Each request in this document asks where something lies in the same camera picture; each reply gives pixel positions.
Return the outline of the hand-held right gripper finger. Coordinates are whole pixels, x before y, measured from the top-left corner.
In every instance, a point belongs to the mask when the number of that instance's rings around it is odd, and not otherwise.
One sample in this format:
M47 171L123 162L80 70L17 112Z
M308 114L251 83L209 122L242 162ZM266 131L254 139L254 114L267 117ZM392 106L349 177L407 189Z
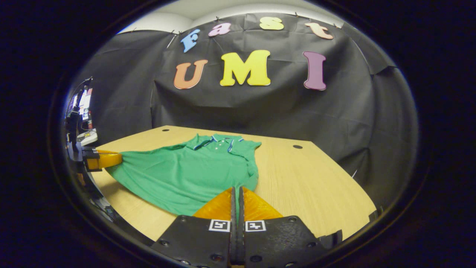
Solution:
M298 216L281 216L245 187L239 189L238 204L238 261L243 266L306 266L343 240L342 230L315 236Z
M235 187L224 192L229 220L179 215L151 248L185 268L230 268L237 234L235 193Z

